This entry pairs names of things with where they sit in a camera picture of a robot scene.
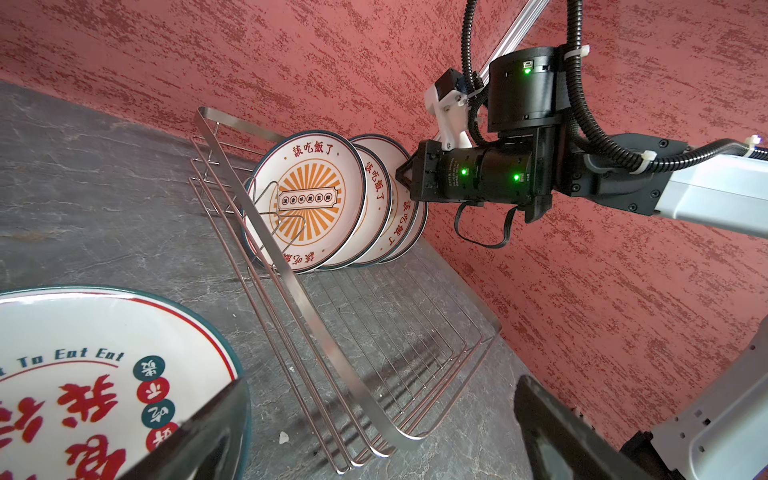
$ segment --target dish rack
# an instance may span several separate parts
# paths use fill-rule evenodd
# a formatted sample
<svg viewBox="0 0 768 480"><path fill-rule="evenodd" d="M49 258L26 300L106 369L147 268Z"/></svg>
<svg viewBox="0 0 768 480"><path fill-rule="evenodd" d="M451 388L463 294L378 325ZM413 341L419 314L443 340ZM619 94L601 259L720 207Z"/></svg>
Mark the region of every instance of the dish rack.
<svg viewBox="0 0 768 480"><path fill-rule="evenodd" d="M197 158L190 159L189 184L328 463L341 475L417 448L454 406L498 327L480 320L454 284L413 254L300 279L263 219L277 216L279 224L280 212L257 211L243 185L253 168L232 165L235 157L263 156L254 142L284 137L211 108L199 108L194 123L200 134L191 137ZM261 246L255 259L240 232Z"/></svg>

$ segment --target white plate with red rim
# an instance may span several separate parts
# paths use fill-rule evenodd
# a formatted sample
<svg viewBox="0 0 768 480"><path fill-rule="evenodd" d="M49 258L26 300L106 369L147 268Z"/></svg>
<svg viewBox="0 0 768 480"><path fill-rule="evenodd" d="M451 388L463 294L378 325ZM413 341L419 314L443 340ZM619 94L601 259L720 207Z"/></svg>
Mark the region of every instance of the white plate with red rim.
<svg viewBox="0 0 768 480"><path fill-rule="evenodd" d="M365 205L366 178L347 139L313 130L288 137L267 152L246 190L288 264L303 273L323 265L349 241ZM247 216L245 224L259 241ZM245 233L243 240L255 256L257 248ZM272 263L266 249L262 253Z"/></svg>
<svg viewBox="0 0 768 480"><path fill-rule="evenodd" d="M408 235L406 235L406 239L403 240L402 243L380 263L387 263L393 260L397 260L408 253L408 250L411 250L411 247L416 245L416 241L422 235L424 229L427 226L428 213L428 203L419 202L419 205L416 208L416 215L414 216L413 225L411 226L411 230L408 232Z"/></svg>
<svg viewBox="0 0 768 480"><path fill-rule="evenodd" d="M243 375L210 324L149 293L105 286L0 293L0 329L7 478L117 478Z"/></svg>
<svg viewBox="0 0 768 480"><path fill-rule="evenodd" d="M368 148L382 161L392 181L392 209L387 226L373 246L355 260L352 266L368 266L384 260L405 240L418 205L411 200L408 189L395 179L395 170L409 159L405 148L392 138L378 134L365 134L352 137L354 144Z"/></svg>
<svg viewBox="0 0 768 480"><path fill-rule="evenodd" d="M379 239L384 231L392 207L392 181L386 167L371 150L353 144L362 159L366 171L366 205L362 209L360 223L349 241L336 255L328 259L318 270L335 270L360 258Z"/></svg>

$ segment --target gray marble countertop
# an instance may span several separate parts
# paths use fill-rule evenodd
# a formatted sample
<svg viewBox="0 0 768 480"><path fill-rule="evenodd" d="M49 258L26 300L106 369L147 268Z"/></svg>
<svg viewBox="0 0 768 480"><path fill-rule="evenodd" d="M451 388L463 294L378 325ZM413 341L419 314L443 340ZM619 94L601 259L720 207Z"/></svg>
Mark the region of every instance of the gray marble countertop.
<svg viewBox="0 0 768 480"><path fill-rule="evenodd" d="M188 141L10 84L0 84L0 95L0 290L104 284L195 310L232 345L250 386L244 478L336 477L187 183ZM408 257L442 269L457 292L477 301L423 240ZM305 287L335 278L327 275L308 274ZM493 320L487 307L477 308ZM497 342L424 445L345 478L530 478L512 410L525 373ZM280 444L280 432L290 440Z"/></svg>

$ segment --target red circle emblem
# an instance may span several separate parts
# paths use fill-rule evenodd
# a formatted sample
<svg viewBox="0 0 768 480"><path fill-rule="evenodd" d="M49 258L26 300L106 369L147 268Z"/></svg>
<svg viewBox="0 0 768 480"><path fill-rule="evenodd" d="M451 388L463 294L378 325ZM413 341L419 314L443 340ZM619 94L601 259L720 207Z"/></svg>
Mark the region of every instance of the red circle emblem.
<svg viewBox="0 0 768 480"><path fill-rule="evenodd" d="M149 435L147 435L147 450L149 452L155 450L159 444L165 442L178 429L179 426L171 422L162 429L155 429L149 432Z"/></svg>
<svg viewBox="0 0 768 480"><path fill-rule="evenodd" d="M136 390L136 396L139 402L157 403L168 395L168 390L170 390L170 383L163 377L159 377L149 382L142 382Z"/></svg>

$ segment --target cable tie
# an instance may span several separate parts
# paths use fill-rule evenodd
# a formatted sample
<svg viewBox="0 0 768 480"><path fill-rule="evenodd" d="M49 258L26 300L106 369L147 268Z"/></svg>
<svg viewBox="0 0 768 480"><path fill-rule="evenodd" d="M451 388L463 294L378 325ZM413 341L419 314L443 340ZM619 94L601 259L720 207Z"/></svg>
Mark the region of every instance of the cable tie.
<svg viewBox="0 0 768 480"><path fill-rule="evenodd" d="M584 45L581 48L566 52L565 55L563 55L563 60L568 60L570 57L575 57L576 55L582 58L589 55L589 45Z"/></svg>
<svg viewBox="0 0 768 480"><path fill-rule="evenodd" d="M648 168L648 165L654 160L656 160L657 153L652 150L646 150L641 154L641 157L643 158L643 161L640 163L640 166L637 168L637 170L630 172L630 175L639 175L645 172L645 169Z"/></svg>
<svg viewBox="0 0 768 480"><path fill-rule="evenodd" d="M757 146L758 143L763 141L760 137L757 135L752 135L751 137L748 137L744 143L749 145L750 147L746 149L746 153L744 154L744 157L749 158L750 155L755 151L755 146Z"/></svg>
<svg viewBox="0 0 768 480"><path fill-rule="evenodd" d="M483 91L483 90L485 90L485 87L487 87L487 86L488 86L488 85L484 85L484 86L483 86L482 88L480 88L479 90L475 90L475 91L473 91L471 94L467 95L467 100L469 100L469 99L470 99L470 98L472 98L472 97L476 97L476 96L480 95L480 92L481 92L481 91Z"/></svg>

